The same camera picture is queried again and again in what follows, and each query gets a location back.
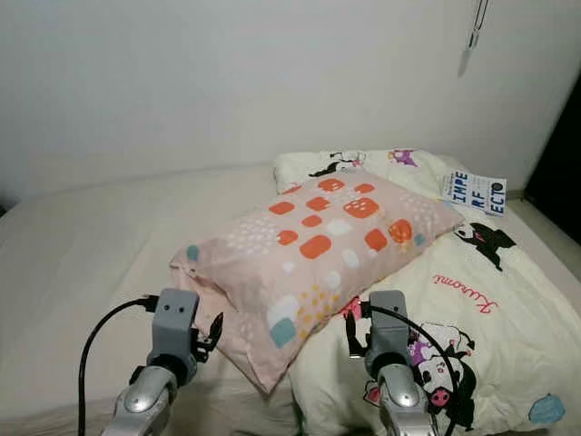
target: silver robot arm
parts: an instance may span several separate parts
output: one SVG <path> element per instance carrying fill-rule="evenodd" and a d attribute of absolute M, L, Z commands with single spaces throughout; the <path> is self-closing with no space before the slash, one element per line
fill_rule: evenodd
<path fill-rule="evenodd" d="M 208 338 L 198 340 L 192 328 L 198 294 L 164 289 L 153 316 L 153 348 L 147 366 L 138 367 L 130 386 L 117 398 L 113 418 L 103 436 L 158 436 L 170 419 L 179 387 L 189 383 L 197 362 L 206 362 L 222 335 L 222 314 L 212 323 Z"/>
<path fill-rule="evenodd" d="M 407 317 L 403 293 L 372 292 L 364 304 L 362 313 L 371 318 L 368 346 L 361 346 L 357 340 L 350 312 L 346 319 L 350 357 L 365 357 L 367 372 L 378 382 L 379 416 L 388 436 L 438 436 L 436 423 L 428 413 L 428 398 L 414 382 L 409 367 L 409 327 L 386 314 L 369 312 L 370 306 L 376 306 Z"/>

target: mattress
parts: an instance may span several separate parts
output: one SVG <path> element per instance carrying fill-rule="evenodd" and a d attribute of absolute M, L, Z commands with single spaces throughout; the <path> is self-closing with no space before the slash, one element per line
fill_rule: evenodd
<path fill-rule="evenodd" d="M 172 284 L 168 262 L 189 238 L 275 192 L 268 166 L 179 173 L 35 198 L 0 220 L 0 434 L 74 434 L 76 374 L 109 309 Z M 130 309 L 94 342 L 88 434 L 151 349 L 152 316 Z M 285 377 L 262 397 L 217 350 L 180 390 L 167 434 L 296 434 Z"/>

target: pink pillowcase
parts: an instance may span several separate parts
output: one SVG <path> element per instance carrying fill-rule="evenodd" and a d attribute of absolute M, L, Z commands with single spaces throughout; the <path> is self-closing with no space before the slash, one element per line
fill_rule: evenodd
<path fill-rule="evenodd" d="M 311 332 L 461 222 L 370 173 L 335 173 L 179 251 L 172 268 L 201 296 L 198 326 L 224 312 L 219 348 L 268 392 Z"/>

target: white wall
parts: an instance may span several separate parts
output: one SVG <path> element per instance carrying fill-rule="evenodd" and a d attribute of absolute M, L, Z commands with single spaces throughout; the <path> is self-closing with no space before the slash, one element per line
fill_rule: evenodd
<path fill-rule="evenodd" d="M 581 2 L 0 0 L 0 194 L 421 147 L 524 186 L 575 81 Z"/>

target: black wire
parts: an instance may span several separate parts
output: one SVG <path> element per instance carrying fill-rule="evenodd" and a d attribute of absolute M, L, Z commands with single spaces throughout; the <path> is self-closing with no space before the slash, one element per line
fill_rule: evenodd
<path fill-rule="evenodd" d="M 81 364 L 79 365 L 79 422 L 77 427 L 77 434 L 78 436 L 84 436 L 85 432 L 85 399 L 84 399 L 84 368 L 87 363 L 87 357 L 89 356 L 89 350 L 91 349 L 91 344 L 97 333 L 101 330 L 101 328 L 105 325 L 107 321 L 115 316 L 115 314 L 119 313 L 120 311 L 127 309 L 131 306 L 145 306 L 151 302 L 152 300 L 148 298 L 139 298 L 137 300 L 131 300 L 129 302 L 124 302 L 123 304 L 118 305 L 114 309 L 112 309 L 109 313 L 107 313 L 101 320 L 94 326 L 93 331 L 87 338 L 87 342 L 84 343 L 83 352 L 81 353 Z"/>
<path fill-rule="evenodd" d="M 474 18 L 474 30 L 480 30 L 482 29 L 482 25 L 484 24 L 484 17 L 487 14 L 487 9 L 488 9 L 488 0 L 486 0 L 486 2 L 484 3 L 484 8 L 482 8 L 482 3 L 485 2 L 485 0 L 479 0 L 478 2 L 478 9 L 476 11 L 476 17 Z"/>
<path fill-rule="evenodd" d="M 428 332 L 426 332 L 424 329 L 422 329 L 420 326 L 418 326 L 416 323 L 414 323 L 412 320 L 408 319 L 407 317 L 403 316 L 402 314 L 397 313 L 397 312 L 393 312 L 390 309 L 385 309 L 383 307 L 378 307 L 378 306 L 371 306 L 370 305 L 369 308 L 374 312 L 379 312 L 379 313 L 383 313 L 384 315 L 392 316 L 393 318 L 397 318 L 398 320 L 406 323 L 409 327 L 411 327 L 412 329 L 414 329 L 418 333 L 421 333 L 429 341 L 429 343 L 431 345 L 433 345 L 436 350 L 438 350 L 440 356 L 442 357 L 442 359 L 444 359 L 444 363 L 446 364 L 446 367 L 448 368 L 448 373 L 450 375 L 450 379 L 452 380 L 451 397 L 453 399 L 455 399 L 455 394 L 458 391 L 458 382 L 456 381 L 456 378 L 454 378 L 454 375 L 453 375 L 454 368 L 452 368 L 452 363 L 450 362 L 450 359 L 446 355 L 446 352 L 444 352 L 444 349 L 439 345 L 439 343 L 434 338 L 432 338 Z M 452 432 L 454 431 L 454 427 L 456 426 L 457 410 L 458 410 L 458 408 L 455 408 L 454 413 L 452 415 L 452 418 L 450 418 L 450 424 L 448 425 L 448 428 L 446 429 L 445 436 L 451 436 Z"/>

